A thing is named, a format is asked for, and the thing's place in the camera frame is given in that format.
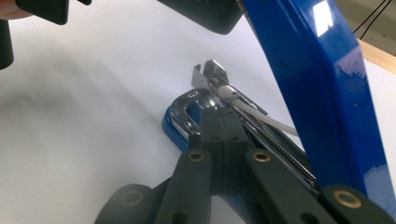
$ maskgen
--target cable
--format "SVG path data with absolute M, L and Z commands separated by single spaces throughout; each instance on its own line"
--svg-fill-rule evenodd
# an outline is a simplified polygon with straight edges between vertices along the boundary
M 369 26 L 367 26 L 366 30 L 364 31 L 363 35 L 361 36 L 361 39 L 366 35 L 367 31 L 370 29 L 371 25 L 373 25 L 373 23 L 375 22 L 376 18 L 378 18 L 379 15 L 381 15 L 381 13 L 385 10 L 385 8 L 388 7 L 388 5 L 390 4 L 391 1 L 392 1 L 392 0 L 389 0 L 389 1 L 387 2 L 387 4 L 381 9 L 381 11 L 379 11 L 378 15 L 376 15 L 376 16 L 374 17 L 374 19 L 372 20 L 372 22 L 370 22 Z
M 231 101 L 229 101 L 230 104 L 235 105 L 235 106 L 245 110 L 247 113 L 249 113 L 254 118 L 259 119 L 262 122 L 264 122 L 268 125 L 271 125 L 275 128 L 278 128 L 279 130 L 281 130 L 285 133 L 289 133 L 294 136 L 298 136 L 297 131 L 294 128 L 292 128 L 284 123 L 281 123 L 275 119 L 271 119 L 270 117 L 264 115 L 259 110 L 254 109 L 254 108 L 250 107 L 249 105 L 245 104 L 238 98 L 233 98 L 234 92 L 232 89 L 230 89 L 226 86 L 221 86 L 221 87 L 219 87 L 217 93 L 219 94 L 219 97 L 221 99 L 232 99 Z
M 376 13 L 376 11 L 377 11 L 380 7 L 382 7 L 382 5 L 383 5 L 386 1 L 387 1 L 387 0 L 382 1 L 382 3 L 379 4 L 379 6 L 370 14 L 370 16 L 368 16 L 368 17 L 358 26 L 358 28 L 356 28 L 356 29 L 353 31 L 353 34 L 355 34 L 355 33 L 363 26 L 363 24 L 366 23 L 366 22 L 370 19 L 370 17 L 372 17 L 372 16 Z

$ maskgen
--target white table surface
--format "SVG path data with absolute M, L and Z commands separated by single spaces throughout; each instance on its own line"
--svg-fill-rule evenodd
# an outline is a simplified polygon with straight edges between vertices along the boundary
M 72 1 L 69 17 L 66 26 L 10 22 L 15 63 L 0 71 L 2 224 L 93 223 L 118 188 L 168 178 L 180 153 L 163 114 L 208 59 L 292 125 L 245 19 L 216 35 L 153 0 Z M 396 76 L 367 64 L 394 180 Z M 212 207 L 212 223 L 242 222 L 222 200 Z

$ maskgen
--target wooden edge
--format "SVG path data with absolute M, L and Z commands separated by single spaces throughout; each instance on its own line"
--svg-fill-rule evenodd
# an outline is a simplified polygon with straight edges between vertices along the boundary
M 396 75 L 396 57 L 358 39 L 363 58 Z

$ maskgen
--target blue metal frame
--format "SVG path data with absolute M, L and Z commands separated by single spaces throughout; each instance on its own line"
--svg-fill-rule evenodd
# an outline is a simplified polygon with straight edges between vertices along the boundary
M 244 0 L 318 183 L 396 217 L 361 49 L 331 0 Z

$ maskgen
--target metal screw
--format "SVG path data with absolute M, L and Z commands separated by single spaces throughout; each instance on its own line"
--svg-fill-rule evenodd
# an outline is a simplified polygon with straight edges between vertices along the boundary
M 360 208 L 361 200 L 349 191 L 339 189 L 332 194 L 337 202 L 349 208 Z
M 202 152 L 192 152 L 189 154 L 190 161 L 203 161 L 204 158 L 205 155 Z
M 253 159 L 255 161 L 267 162 L 267 161 L 271 160 L 271 157 L 264 152 L 256 152 L 253 154 Z
M 134 207 L 143 202 L 144 195 L 141 191 L 132 189 L 125 192 L 121 197 L 121 203 L 125 207 Z

